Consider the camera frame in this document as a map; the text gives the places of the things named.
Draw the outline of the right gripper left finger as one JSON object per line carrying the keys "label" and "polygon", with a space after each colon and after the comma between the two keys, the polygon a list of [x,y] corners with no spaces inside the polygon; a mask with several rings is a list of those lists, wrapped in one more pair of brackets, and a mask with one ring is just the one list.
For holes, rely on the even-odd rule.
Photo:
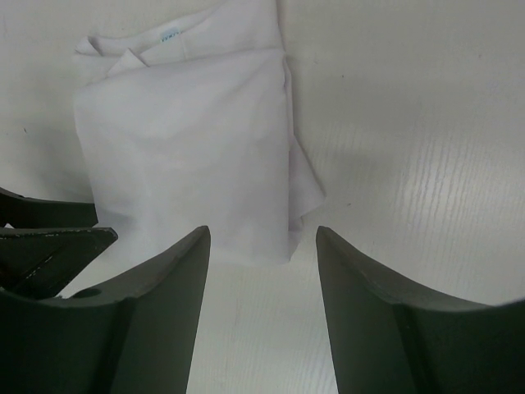
{"label": "right gripper left finger", "polygon": [[208,274],[198,227],[72,297],[1,294],[4,393],[185,392]]}

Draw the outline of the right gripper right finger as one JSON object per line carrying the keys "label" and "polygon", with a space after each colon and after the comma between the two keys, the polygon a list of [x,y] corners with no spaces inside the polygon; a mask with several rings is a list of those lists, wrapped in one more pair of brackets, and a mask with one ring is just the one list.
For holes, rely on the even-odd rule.
{"label": "right gripper right finger", "polygon": [[523,392],[522,301],[491,306],[433,290],[328,227],[316,245],[339,392]]}

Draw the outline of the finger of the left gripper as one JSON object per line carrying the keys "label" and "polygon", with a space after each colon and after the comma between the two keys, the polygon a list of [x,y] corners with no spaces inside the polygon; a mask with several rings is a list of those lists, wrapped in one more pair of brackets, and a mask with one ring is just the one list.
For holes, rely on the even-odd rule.
{"label": "finger of the left gripper", "polygon": [[33,199],[1,189],[1,225],[14,228],[93,227],[93,204]]}
{"label": "finger of the left gripper", "polygon": [[3,228],[1,288],[26,298],[54,297],[117,239],[111,228]]}

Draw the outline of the white t shirt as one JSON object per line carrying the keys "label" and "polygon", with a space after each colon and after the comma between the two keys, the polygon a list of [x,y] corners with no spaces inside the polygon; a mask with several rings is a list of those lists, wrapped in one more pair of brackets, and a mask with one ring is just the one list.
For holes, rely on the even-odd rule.
{"label": "white t shirt", "polygon": [[196,227],[211,261],[283,264],[322,190],[294,136],[273,1],[225,1],[127,38],[88,36],[74,59],[79,137],[104,255],[126,270]]}

